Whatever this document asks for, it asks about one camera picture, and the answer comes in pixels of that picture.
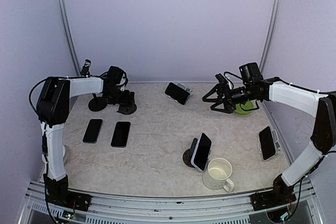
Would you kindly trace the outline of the black folding phone stand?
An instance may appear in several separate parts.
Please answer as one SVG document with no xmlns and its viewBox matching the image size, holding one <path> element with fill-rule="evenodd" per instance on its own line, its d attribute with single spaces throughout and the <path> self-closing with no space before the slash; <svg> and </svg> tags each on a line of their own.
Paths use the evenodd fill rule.
<svg viewBox="0 0 336 224">
<path fill-rule="evenodd" d="M 137 105 L 134 103 L 131 105 L 119 105 L 117 112 L 120 114 L 124 114 L 124 115 L 131 115 L 136 110 L 137 110 Z"/>
</svg>

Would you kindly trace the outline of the black pole phone stand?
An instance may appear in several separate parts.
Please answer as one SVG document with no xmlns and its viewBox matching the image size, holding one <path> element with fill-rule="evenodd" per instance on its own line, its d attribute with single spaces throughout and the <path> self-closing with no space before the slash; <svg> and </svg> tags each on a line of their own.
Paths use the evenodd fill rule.
<svg viewBox="0 0 336 224">
<path fill-rule="evenodd" d="M 89 68 L 91 66 L 91 61 L 86 59 L 80 74 L 84 77 L 90 77 Z M 88 104 L 88 108 L 92 112 L 102 111 L 107 106 L 107 101 L 103 97 L 98 97 L 95 93 L 92 94 L 93 98 L 90 100 Z"/>
</svg>

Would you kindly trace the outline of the black phone dark case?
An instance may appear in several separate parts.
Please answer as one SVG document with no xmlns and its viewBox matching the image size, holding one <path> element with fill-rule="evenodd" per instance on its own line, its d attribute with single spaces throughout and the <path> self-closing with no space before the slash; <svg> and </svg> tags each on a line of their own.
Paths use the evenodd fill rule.
<svg viewBox="0 0 336 224">
<path fill-rule="evenodd" d="M 115 125 L 114 133 L 111 140 L 112 147 L 125 148 L 127 146 L 130 122 L 119 121 Z"/>
</svg>

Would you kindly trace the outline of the teal-cased phone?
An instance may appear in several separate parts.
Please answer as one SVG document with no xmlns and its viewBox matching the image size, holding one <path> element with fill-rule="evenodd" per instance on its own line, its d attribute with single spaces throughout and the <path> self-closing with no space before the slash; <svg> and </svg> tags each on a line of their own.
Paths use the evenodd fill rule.
<svg viewBox="0 0 336 224">
<path fill-rule="evenodd" d="M 97 142 L 102 122 L 102 119 L 91 119 L 89 121 L 82 140 L 84 143 L 94 144 Z"/>
</svg>

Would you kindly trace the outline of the purple-cased phone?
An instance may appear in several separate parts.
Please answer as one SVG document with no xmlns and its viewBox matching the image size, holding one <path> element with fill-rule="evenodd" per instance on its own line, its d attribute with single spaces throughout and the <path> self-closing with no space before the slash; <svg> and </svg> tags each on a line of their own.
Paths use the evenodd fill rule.
<svg viewBox="0 0 336 224">
<path fill-rule="evenodd" d="M 212 141 L 205 134 L 201 133 L 197 139 L 193 155 L 191 157 L 191 164 L 200 172 L 204 172 L 208 163 L 208 158 L 211 153 Z"/>
</svg>

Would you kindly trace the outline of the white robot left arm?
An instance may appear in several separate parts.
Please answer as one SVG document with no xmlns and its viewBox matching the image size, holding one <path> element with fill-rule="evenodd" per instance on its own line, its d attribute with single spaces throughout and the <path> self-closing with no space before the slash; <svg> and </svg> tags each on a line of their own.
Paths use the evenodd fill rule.
<svg viewBox="0 0 336 224">
<path fill-rule="evenodd" d="M 66 206 L 73 201 L 68 190 L 68 176 L 64 167 L 62 144 L 65 122 L 70 112 L 70 99 L 92 94 L 95 110 L 103 110 L 108 104 L 118 105 L 118 113 L 130 115 L 137 109 L 135 93 L 127 90 L 128 76 L 119 67 L 111 66 L 100 76 L 93 76 L 83 67 L 81 77 L 48 77 L 44 79 L 35 113 L 43 134 L 43 155 L 46 173 L 44 183 L 51 188 L 53 197 Z"/>
</svg>

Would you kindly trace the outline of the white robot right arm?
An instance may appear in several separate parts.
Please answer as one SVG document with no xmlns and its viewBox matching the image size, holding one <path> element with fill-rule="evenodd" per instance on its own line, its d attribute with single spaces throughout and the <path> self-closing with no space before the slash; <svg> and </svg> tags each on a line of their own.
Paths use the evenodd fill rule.
<svg viewBox="0 0 336 224">
<path fill-rule="evenodd" d="M 215 77 L 218 81 L 202 100 L 211 103 L 212 111 L 232 114 L 238 104 L 247 101 L 274 103 L 282 106 L 268 106 L 279 133 L 293 162 L 279 175 L 269 192 L 273 205 L 281 204 L 289 196 L 289 191 L 335 146 L 335 92 L 320 92 L 285 82 L 279 77 L 263 78 L 257 63 L 247 63 L 239 67 L 238 78 L 243 86 L 230 88 L 223 73 Z"/>
</svg>

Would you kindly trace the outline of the silver folding phone stand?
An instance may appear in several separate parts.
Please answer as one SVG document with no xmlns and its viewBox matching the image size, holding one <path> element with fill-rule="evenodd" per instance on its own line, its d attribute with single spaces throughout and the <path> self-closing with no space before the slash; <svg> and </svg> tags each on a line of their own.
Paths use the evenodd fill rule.
<svg viewBox="0 0 336 224">
<path fill-rule="evenodd" d="M 192 91 L 190 88 L 188 88 L 186 85 L 184 85 L 184 84 L 182 84 L 182 83 L 180 83 L 180 82 L 177 82 L 176 85 L 177 85 L 179 88 L 183 89 L 184 91 L 188 92 L 190 96 L 192 96 L 193 91 Z"/>
</svg>

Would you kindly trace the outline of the blue phone on silver stand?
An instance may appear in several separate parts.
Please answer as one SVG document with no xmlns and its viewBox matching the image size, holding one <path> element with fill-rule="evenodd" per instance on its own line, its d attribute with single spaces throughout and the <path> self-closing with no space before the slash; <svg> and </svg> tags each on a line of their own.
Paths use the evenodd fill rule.
<svg viewBox="0 0 336 224">
<path fill-rule="evenodd" d="M 179 88 L 176 84 L 172 82 L 168 84 L 164 93 L 167 96 L 169 96 L 171 99 L 173 99 L 174 101 L 182 105 L 185 105 L 188 99 L 190 98 L 190 95 L 188 92 Z"/>
</svg>

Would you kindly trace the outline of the round dark wooden stand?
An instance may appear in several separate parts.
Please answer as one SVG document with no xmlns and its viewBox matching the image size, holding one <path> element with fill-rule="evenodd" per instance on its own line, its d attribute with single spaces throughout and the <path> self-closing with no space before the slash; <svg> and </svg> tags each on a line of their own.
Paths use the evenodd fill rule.
<svg viewBox="0 0 336 224">
<path fill-rule="evenodd" d="M 191 147 L 183 153 L 183 162 L 188 167 L 193 167 L 193 165 L 191 163 L 191 158 L 193 156 L 197 141 L 198 141 L 198 139 L 194 138 L 193 141 L 192 141 Z"/>
</svg>

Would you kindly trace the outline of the clear acrylic phone stand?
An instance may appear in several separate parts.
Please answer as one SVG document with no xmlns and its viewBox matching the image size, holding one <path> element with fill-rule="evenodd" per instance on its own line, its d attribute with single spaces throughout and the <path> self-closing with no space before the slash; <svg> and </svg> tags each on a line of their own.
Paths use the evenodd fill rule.
<svg viewBox="0 0 336 224">
<path fill-rule="evenodd" d="M 273 136 L 273 139 L 274 139 L 276 151 L 278 152 L 278 150 L 280 149 L 280 145 L 278 143 L 279 137 L 278 137 L 277 131 L 275 129 L 271 129 L 271 132 L 272 132 L 272 136 Z M 257 141 L 257 149 L 258 149 L 259 154 L 262 154 L 259 140 Z"/>
</svg>

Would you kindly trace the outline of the black phone on clear stand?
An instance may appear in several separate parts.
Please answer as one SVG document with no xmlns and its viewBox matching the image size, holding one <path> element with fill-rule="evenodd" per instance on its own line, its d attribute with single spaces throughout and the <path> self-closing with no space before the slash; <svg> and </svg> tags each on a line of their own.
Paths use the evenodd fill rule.
<svg viewBox="0 0 336 224">
<path fill-rule="evenodd" d="M 277 151 L 275 148 L 272 132 L 269 126 L 259 132 L 259 142 L 261 147 L 261 153 L 263 156 L 262 158 L 264 161 L 276 155 Z"/>
</svg>

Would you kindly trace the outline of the green plate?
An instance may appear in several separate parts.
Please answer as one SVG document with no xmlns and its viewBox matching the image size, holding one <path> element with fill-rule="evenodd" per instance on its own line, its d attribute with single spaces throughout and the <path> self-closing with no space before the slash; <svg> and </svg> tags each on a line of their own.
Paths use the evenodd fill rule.
<svg viewBox="0 0 336 224">
<path fill-rule="evenodd" d="M 250 114 L 252 113 L 254 109 L 254 105 L 251 101 L 247 101 L 246 103 L 240 103 L 236 105 L 236 110 L 234 110 L 234 113 L 236 114 Z"/>
</svg>

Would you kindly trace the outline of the cream ceramic mug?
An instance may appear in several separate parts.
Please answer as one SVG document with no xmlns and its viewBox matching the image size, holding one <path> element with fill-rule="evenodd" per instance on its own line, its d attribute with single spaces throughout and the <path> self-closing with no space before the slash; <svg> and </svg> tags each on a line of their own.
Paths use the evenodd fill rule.
<svg viewBox="0 0 336 224">
<path fill-rule="evenodd" d="M 212 159 L 203 173 L 203 184 L 211 190 L 225 190 L 227 193 L 232 193 L 235 189 L 235 184 L 231 180 L 233 167 L 231 163 L 224 158 Z"/>
</svg>

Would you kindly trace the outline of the white bowl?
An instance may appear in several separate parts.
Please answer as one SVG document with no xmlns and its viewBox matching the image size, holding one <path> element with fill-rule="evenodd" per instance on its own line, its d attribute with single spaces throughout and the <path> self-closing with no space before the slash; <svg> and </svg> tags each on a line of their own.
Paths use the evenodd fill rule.
<svg viewBox="0 0 336 224">
<path fill-rule="evenodd" d="M 46 160 L 44 154 L 41 155 L 41 158 L 42 158 L 43 163 L 47 164 L 47 160 Z M 67 160 L 67 152 L 66 152 L 66 146 L 65 145 L 62 145 L 62 160 L 63 160 L 64 163 Z"/>
</svg>

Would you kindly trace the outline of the right aluminium corner post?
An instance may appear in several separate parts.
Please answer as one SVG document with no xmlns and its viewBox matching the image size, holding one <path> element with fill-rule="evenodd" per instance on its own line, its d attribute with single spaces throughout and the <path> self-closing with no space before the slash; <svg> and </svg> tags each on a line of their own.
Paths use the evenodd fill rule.
<svg viewBox="0 0 336 224">
<path fill-rule="evenodd" d="M 263 53 L 261 57 L 261 61 L 259 64 L 261 73 L 264 73 L 266 70 L 267 61 L 270 54 L 272 39 L 274 37 L 274 33 L 276 30 L 276 24 L 278 19 L 278 13 L 280 8 L 281 0 L 273 0 L 271 14 L 270 14 L 270 21 L 268 25 L 268 30 L 266 34 L 266 40 L 263 48 Z"/>
</svg>

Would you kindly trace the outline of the aluminium corner post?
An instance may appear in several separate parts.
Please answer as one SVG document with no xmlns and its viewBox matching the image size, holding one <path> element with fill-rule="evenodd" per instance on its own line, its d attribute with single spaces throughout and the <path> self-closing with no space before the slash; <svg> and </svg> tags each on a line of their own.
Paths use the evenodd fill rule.
<svg viewBox="0 0 336 224">
<path fill-rule="evenodd" d="M 276 30 L 276 24 L 278 19 L 278 13 L 280 8 L 281 0 L 273 0 L 271 14 L 270 14 L 270 21 L 268 25 L 268 30 L 266 34 L 266 40 L 263 48 L 263 53 L 261 57 L 261 61 L 259 64 L 261 73 L 264 73 L 266 70 L 267 61 L 270 54 L 272 39 L 274 37 L 274 33 Z"/>
<path fill-rule="evenodd" d="M 71 34 L 70 24 L 69 24 L 67 10 L 66 10 L 66 1 L 57 0 L 57 2 L 59 6 L 59 11 L 60 11 L 61 23 L 64 29 L 65 38 L 66 38 L 66 42 L 67 42 L 69 53 L 70 53 L 70 59 L 71 59 L 76 75 L 80 76 L 79 60 L 76 54 L 74 41 L 73 41 L 73 37 Z"/>
</svg>

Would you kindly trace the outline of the left aluminium corner post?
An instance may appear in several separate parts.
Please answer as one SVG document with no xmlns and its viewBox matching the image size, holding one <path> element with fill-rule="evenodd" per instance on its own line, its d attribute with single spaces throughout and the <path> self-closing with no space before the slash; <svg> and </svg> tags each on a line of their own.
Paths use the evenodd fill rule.
<svg viewBox="0 0 336 224">
<path fill-rule="evenodd" d="M 76 75 L 80 76 L 79 60 L 76 54 L 74 41 L 73 41 L 73 37 L 71 34 L 70 24 L 69 24 L 67 10 L 66 10 L 66 1 L 57 0 L 57 2 L 59 6 L 59 11 L 60 11 L 61 23 L 64 29 L 65 38 L 66 38 L 66 42 L 67 42 L 69 53 L 70 53 L 70 59 L 71 59 Z"/>
</svg>

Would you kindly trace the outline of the aluminium front rail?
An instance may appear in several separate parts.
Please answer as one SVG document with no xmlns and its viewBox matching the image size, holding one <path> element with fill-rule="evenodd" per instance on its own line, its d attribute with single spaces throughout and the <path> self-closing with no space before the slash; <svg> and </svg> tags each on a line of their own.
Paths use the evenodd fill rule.
<svg viewBox="0 0 336 224">
<path fill-rule="evenodd" d="M 54 216 L 65 223 L 272 223 L 267 217 L 285 205 L 255 211 L 250 196 L 270 188 L 200 197 L 135 197 L 70 189 L 91 196 L 88 211 L 75 210 L 72 219 L 62 217 L 69 208 L 49 204 Z M 33 214 L 44 214 L 43 221 L 32 221 Z M 45 203 L 44 184 L 31 181 L 15 223 L 52 223 Z M 282 223 L 327 223 L 309 179 L 301 187 L 299 206 Z"/>
</svg>

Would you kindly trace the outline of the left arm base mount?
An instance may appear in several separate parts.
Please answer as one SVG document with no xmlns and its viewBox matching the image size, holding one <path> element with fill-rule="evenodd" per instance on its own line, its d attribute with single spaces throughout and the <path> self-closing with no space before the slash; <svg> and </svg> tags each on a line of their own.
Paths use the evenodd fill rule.
<svg viewBox="0 0 336 224">
<path fill-rule="evenodd" d="M 57 206 L 87 212 L 91 203 L 91 195 L 68 191 L 65 199 L 47 194 L 47 201 Z"/>
</svg>

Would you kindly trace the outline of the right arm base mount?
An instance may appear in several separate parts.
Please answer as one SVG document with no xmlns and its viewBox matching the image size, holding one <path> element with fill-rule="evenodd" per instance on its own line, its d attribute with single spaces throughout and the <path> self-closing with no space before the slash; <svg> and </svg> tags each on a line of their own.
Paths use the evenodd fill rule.
<svg viewBox="0 0 336 224">
<path fill-rule="evenodd" d="M 250 199 L 254 211 L 259 211 L 296 201 L 296 196 L 294 193 L 280 195 L 270 190 L 254 193 L 250 196 Z"/>
</svg>

